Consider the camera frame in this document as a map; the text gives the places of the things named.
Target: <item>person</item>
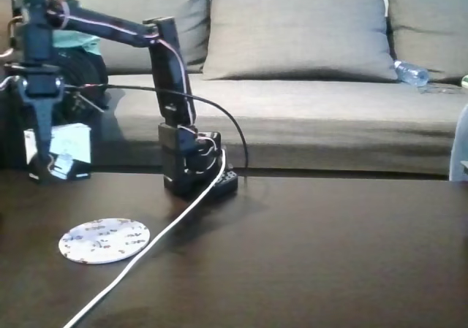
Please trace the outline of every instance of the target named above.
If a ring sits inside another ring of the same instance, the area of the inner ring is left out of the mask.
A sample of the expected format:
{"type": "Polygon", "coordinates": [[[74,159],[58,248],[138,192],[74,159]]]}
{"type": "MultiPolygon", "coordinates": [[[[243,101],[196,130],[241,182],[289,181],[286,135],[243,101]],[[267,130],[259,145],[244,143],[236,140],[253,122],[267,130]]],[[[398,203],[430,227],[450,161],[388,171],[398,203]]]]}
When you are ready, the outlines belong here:
{"type": "Polygon", "coordinates": [[[462,161],[468,162],[468,105],[462,110],[456,124],[455,139],[450,155],[449,181],[468,181],[468,173],[465,172],[462,161]]]}
{"type": "MultiPolygon", "coordinates": [[[[53,59],[49,62],[61,68],[65,82],[70,85],[108,83],[107,68],[99,51],[99,38],[76,31],[53,32],[53,59]]],[[[105,90],[95,88],[84,96],[98,107],[105,108],[105,90]]],[[[66,95],[54,112],[54,124],[86,123],[96,109],[73,95],[66,95]]]]}

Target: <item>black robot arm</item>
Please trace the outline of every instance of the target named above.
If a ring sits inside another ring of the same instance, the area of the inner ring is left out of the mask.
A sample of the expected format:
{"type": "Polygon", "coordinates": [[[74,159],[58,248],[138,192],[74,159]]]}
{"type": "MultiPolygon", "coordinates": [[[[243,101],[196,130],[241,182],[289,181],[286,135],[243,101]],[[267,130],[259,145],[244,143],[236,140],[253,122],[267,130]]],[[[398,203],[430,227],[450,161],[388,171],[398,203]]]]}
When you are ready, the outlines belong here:
{"type": "Polygon", "coordinates": [[[34,109],[37,151],[46,166],[51,141],[52,108],[64,96],[60,69],[48,66],[53,57],[53,31],[79,31],[133,47],[146,47],[159,110],[165,122],[159,125],[165,185],[177,195],[191,194],[219,171],[220,134],[197,133],[195,106],[185,63],[180,54],[173,18],[145,20],[141,24],[83,9],[78,0],[12,0],[14,31],[11,46],[21,60],[7,64],[6,73],[24,104],[34,109]]]}

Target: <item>coaster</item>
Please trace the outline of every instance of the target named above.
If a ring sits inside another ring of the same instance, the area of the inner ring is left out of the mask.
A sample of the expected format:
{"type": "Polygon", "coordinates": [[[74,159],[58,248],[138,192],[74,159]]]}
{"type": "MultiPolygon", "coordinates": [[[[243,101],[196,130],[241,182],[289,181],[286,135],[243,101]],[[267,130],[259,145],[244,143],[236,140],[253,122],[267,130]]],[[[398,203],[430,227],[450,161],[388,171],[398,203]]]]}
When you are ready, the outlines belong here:
{"type": "Polygon", "coordinates": [[[58,242],[68,260],[82,264],[108,264],[140,252],[149,242],[150,232],[140,222],[106,218],[76,226],[58,242]]]}

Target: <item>plastic bottle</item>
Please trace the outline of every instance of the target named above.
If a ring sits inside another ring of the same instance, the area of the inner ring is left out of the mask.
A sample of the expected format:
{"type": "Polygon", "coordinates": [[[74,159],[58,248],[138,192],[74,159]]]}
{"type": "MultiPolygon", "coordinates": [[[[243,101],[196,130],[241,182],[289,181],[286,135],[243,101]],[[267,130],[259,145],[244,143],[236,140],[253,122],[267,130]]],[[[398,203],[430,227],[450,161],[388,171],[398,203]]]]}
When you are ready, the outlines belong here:
{"type": "Polygon", "coordinates": [[[400,81],[416,87],[423,87],[429,81],[429,72],[426,69],[406,61],[395,61],[395,70],[400,81]]]}

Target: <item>dark wooden table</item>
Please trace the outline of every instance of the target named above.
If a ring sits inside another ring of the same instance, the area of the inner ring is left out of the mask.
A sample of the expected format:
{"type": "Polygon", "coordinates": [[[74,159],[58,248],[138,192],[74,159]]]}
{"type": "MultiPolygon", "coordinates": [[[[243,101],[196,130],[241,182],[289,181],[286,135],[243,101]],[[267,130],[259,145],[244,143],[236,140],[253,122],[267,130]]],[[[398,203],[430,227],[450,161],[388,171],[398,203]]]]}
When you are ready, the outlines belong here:
{"type": "MultiPolygon", "coordinates": [[[[0,327],[62,327],[126,262],[67,261],[86,221],[156,235],[185,204],[158,175],[41,187],[0,173],[0,327]]],[[[250,178],[170,234],[79,325],[93,328],[468,327],[468,186],[250,178]]]]}

